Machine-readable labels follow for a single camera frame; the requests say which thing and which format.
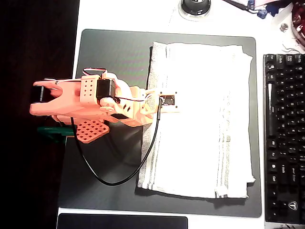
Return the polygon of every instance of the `dark floor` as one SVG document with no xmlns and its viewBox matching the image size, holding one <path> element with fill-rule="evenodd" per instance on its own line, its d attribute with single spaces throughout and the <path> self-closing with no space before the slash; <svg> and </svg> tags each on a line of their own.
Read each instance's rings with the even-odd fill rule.
<svg viewBox="0 0 305 229">
<path fill-rule="evenodd" d="M 55 123 L 29 114 L 30 90 L 36 80 L 71 77 L 78 6 L 79 0 L 1 5 L 2 198 L 12 226 L 56 226 L 64 144 L 37 134 L 38 126 Z"/>
</svg>

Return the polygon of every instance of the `screw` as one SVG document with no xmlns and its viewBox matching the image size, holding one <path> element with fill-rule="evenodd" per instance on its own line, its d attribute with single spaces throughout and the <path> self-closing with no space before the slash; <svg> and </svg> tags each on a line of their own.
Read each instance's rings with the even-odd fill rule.
<svg viewBox="0 0 305 229">
<path fill-rule="evenodd" d="M 283 24 L 281 25 L 281 27 L 280 27 L 280 30 L 281 30 L 282 32 L 285 32 L 287 29 L 288 29 L 288 25 L 287 25 L 286 23 L 283 23 Z"/>
</svg>

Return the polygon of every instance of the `desk mat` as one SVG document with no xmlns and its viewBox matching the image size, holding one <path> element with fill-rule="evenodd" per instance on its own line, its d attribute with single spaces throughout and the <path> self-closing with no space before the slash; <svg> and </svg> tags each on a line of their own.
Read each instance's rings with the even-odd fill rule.
<svg viewBox="0 0 305 229">
<path fill-rule="evenodd" d="M 137 85 L 146 88 L 153 41 L 242 45 L 244 53 L 253 57 L 249 77 L 249 136 L 252 171 L 256 181 L 248 187 L 249 198 L 202 199 L 167 195 L 136 188 L 138 176 L 121 186 L 108 187 L 94 178 L 82 161 L 74 139 L 68 139 L 62 170 L 59 207 L 260 217 L 262 206 L 255 39 L 251 37 L 84 30 L 81 36 L 76 77 L 82 76 L 81 72 L 85 67 L 103 67 L 115 73 L 119 79 L 126 81 L 129 86 Z M 117 123 L 110 124 L 110 128 L 109 134 L 90 144 L 82 144 L 82 148 L 99 176 L 108 182 L 116 182 L 127 177 L 140 163 L 142 127 L 132 128 Z"/>
</svg>

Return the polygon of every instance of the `perforated orange plate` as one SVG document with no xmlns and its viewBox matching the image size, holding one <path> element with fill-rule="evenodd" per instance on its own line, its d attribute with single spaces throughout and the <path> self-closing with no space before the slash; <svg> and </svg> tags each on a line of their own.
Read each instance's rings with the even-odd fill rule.
<svg viewBox="0 0 305 229">
<path fill-rule="evenodd" d="M 99 120 L 87 120 L 77 126 L 77 138 L 83 143 L 90 143 L 109 133 L 109 127 Z"/>
</svg>

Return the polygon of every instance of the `black keyboard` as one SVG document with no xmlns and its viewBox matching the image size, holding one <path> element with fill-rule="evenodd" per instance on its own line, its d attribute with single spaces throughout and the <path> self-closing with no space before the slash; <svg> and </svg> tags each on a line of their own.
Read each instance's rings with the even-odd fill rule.
<svg viewBox="0 0 305 229">
<path fill-rule="evenodd" d="M 264 55 L 266 221 L 305 224 L 305 55 Z"/>
</svg>

